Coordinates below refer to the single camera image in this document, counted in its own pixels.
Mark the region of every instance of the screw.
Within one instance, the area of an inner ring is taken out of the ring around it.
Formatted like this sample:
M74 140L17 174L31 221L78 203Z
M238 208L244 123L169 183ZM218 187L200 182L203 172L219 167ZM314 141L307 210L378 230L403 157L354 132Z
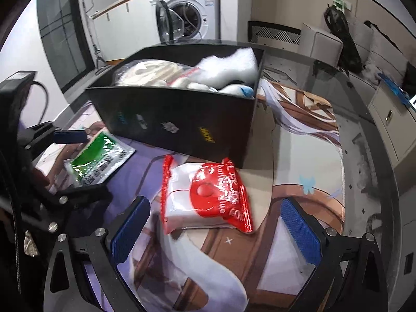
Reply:
M48 231L54 233L58 229L58 223L52 222L49 224Z
M101 237L103 234L105 233L105 229L102 227L99 227L98 229L95 230L95 235L97 237Z
M59 199L59 204L65 204L68 201L68 196L62 196Z
M372 242L374 240L374 235L372 233L367 232L365 234L365 239L367 239L369 242Z
M332 227L326 228L325 232L327 233L328 236L331 236L331 237L336 236L336 230Z
M66 235L65 233L61 233L61 234L58 236L58 241L59 241L59 242L63 242L66 238L67 238L67 235Z

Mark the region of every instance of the drawer handle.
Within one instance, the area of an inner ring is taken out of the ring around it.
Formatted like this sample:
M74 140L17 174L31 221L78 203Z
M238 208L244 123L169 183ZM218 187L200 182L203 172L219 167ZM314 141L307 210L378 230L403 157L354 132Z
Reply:
M392 117L393 117L393 111L390 110L387 114L387 117L386 117L386 123L387 124L391 121Z

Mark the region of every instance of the plastic bag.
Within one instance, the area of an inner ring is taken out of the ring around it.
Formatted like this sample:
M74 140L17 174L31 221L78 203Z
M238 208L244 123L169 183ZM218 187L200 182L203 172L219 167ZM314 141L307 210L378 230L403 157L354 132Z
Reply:
M232 161L163 164L161 220L165 234L176 229L235 227L253 231L246 189Z
M253 85L257 73L257 60L253 49L240 48L228 57L209 56L204 58L181 77L187 77L190 82L205 84L218 90L233 81L242 81L245 84Z
M116 86L167 87L190 67L163 60L136 60L119 68L114 74Z
M74 159L64 161L74 186L100 184L124 164L135 149L101 130Z

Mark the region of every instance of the red plastic package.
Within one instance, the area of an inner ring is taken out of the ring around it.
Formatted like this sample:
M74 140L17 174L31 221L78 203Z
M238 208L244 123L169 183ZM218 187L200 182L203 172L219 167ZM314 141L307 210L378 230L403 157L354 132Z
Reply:
M161 219L165 234L176 229L236 227L253 231L247 192L232 161L163 163Z

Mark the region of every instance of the washing machine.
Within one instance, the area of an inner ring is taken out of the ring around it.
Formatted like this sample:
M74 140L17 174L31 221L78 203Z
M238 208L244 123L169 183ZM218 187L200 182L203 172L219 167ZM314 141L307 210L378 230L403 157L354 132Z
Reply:
M161 43L220 38L220 0L150 0Z

